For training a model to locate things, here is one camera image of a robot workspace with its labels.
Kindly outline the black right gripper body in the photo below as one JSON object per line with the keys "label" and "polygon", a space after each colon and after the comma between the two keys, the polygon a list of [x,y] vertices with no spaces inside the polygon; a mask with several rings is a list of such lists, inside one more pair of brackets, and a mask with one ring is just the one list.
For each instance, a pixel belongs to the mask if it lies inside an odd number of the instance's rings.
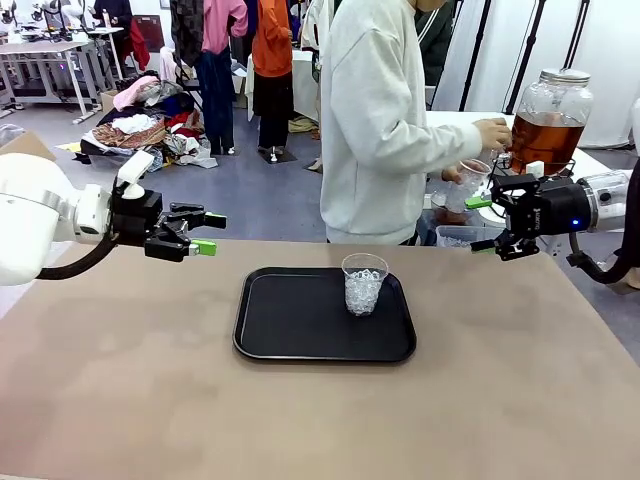
{"label": "black right gripper body", "polygon": [[507,229],[521,238],[587,231],[591,205],[585,188],[569,179],[542,181],[531,174],[511,177],[512,192],[523,190],[507,206]]}

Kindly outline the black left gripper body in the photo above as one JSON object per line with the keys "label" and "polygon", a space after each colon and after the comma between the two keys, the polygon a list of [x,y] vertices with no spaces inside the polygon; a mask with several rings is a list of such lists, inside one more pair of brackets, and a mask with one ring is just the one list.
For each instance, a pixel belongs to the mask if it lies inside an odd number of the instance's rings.
{"label": "black left gripper body", "polygon": [[115,194],[111,200],[111,226],[119,245],[143,247],[163,211],[162,194],[146,190],[138,199]]}

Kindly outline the person's right hand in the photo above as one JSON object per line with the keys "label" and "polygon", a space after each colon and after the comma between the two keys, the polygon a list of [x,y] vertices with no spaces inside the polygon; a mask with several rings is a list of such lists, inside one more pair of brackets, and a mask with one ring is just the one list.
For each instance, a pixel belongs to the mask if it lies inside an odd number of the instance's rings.
{"label": "person's right hand", "polygon": [[483,149],[504,150],[511,147],[512,132],[504,118],[481,119],[473,125],[480,133]]}

